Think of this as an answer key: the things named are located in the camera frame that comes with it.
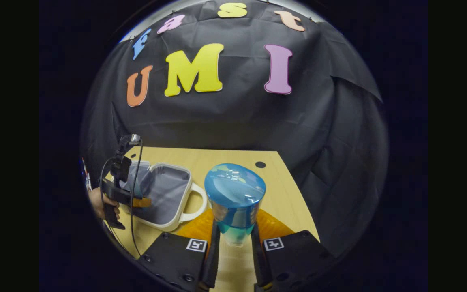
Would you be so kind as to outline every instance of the wooden table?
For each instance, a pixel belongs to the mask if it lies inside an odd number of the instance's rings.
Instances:
[[[133,164],[137,163],[139,146],[131,149],[126,157],[131,158]],[[266,194],[261,202],[261,209],[267,211],[275,218],[286,224],[293,231],[309,230],[319,240],[313,218],[309,213],[302,194],[295,181],[287,170],[280,155],[275,151],[237,151],[237,150],[203,150],[184,148],[155,148],[144,147],[141,160],[147,160],[151,165],[164,162],[183,166],[192,173],[193,181],[204,187],[204,178],[208,171],[217,164],[234,163],[244,166],[261,176],[266,183]],[[258,168],[255,163],[262,161],[265,168]],[[202,198],[197,193],[191,193],[185,213],[193,213],[202,204]],[[139,258],[138,252],[132,242],[130,218],[126,210],[120,207],[120,222],[126,227],[124,230],[114,229],[124,248],[134,257]],[[171,233],[176,233],[184,224],[181,224]],[[162,233],[158,229],[149,227],[137,218],[133,218],[135,240],[138,249],[144,253],[154,240]],[[251,238],[248,236],[242,248],[230,247],[221,238],[219,242],[219,267],[213,291],[252,291],[256,283],[253,266]]]

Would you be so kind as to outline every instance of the black fabric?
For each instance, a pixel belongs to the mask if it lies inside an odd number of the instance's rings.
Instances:
[[[322,244],[335,256],[351,247],[374,214],[388,163],[382,101],[367,66],[326,22],[299,17],[306,31],[285,26],[274,4],[245,2],[248,14],[222,19],[227,1],[196,4],[153,24],[145,48],[132,60],[134,40],[118,44],[98,72],[85,109],[82,152],[92,184],[125,133],[145,146],[278,151],[300,188]],[[158,35],[175,15],[183,24]],[[224,45],[219,92],[166,97],[167,55],[183,50],[190,61],[202,46]],[[266,44],[289,48],[289,95],[271,94]],[[148,93],[126,103],[126,80],[153,65]],[[136,94],[140,89],[136,82]]]

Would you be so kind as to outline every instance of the hand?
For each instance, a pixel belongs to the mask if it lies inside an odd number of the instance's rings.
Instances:
[[[89,201],[91,201],[91,205],[93,205],[93,208],[95,209],[95,212],[96,212],[97,216],[100,219],[104,220],[105,219],[104,205],[102,205],[102,197],[100,197],[100,188],[99,187],[97,187],[96,189],[89,192]],[[117,201],[111,200],[105,194],[104,194],[104,203],[115,206],[116,218],[120,219],[120,215],[119,215],[120,210],[118,209],[120,204]]]

